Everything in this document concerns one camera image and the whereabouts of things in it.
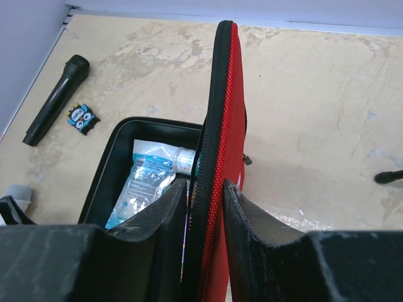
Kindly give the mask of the white medicine bottle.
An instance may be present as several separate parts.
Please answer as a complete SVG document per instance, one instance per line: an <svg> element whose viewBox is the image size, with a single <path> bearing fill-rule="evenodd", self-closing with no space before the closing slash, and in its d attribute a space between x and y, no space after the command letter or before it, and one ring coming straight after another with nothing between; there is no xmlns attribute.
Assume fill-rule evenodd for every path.
<svg viewBox="0 0 403 302"><path fill-rule="evenodd" d="M179 147L173 157L173 171L175 173L191 175L196 151Z"/></svg>

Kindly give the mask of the blue mask package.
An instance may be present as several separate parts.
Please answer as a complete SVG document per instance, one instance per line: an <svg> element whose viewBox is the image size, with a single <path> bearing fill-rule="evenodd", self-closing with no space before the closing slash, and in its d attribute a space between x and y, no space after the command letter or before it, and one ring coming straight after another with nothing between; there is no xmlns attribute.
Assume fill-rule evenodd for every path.
<svg viewBox="0 0 403 302"><path fill-rule="evenodd" d="M174 173L173 157L177 149L165 143L133 141L133 165L106 222L107 230L123 223L154 202L157 186Z"/></svg>

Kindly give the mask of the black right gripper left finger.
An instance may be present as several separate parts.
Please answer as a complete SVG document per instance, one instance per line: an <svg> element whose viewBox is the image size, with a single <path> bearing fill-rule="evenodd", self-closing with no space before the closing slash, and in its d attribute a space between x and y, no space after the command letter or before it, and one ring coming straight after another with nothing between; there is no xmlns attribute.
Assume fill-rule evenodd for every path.
<svg viewBox="0 0 403 302"><path fill-rule="evenodd" d="M122 224L37 225L1 199L2 301L177 301L187 185Z"/></svg>

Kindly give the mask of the black handled scissors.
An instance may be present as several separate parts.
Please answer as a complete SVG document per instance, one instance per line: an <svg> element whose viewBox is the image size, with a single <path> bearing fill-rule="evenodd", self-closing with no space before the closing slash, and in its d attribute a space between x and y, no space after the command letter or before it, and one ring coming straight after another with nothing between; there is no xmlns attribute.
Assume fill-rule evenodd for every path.
<svg viewBox="0 0 403 302"><path fill-rule="evenodd" d="M153 201L158 200L166 190L170 187L171 183L175 180L176 174L168 175L156 188Z"/></svg>

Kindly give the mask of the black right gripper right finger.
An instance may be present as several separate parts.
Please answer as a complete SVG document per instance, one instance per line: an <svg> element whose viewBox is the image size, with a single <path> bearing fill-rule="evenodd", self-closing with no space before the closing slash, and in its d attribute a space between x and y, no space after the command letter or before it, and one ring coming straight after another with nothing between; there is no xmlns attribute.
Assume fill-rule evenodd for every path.
<svg viewBox="0 0 403 302"><path fill-rule="evenodd" d="M224 182L234 301L401 301L402 233L301 232Z"/></svg>

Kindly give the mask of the red medicine kit case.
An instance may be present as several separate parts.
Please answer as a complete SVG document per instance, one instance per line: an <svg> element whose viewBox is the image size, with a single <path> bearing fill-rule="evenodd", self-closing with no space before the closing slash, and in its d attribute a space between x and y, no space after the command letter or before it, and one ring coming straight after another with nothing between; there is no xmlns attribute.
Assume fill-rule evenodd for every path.
<svg viewBox="0 0 403 302"><path fill-rule="evenodd" d="M224 301L229 265L222 210L223 182L225 179L238 185L244 182L246 127L238 27L233 21L222 21L215 34L204 123L140 117L119 122L106 144L79 222L105 229L113 203L130 172L129 145L134 139L195 148L191 177L177 179L184 179L187 185L177 301Z"/></svg>

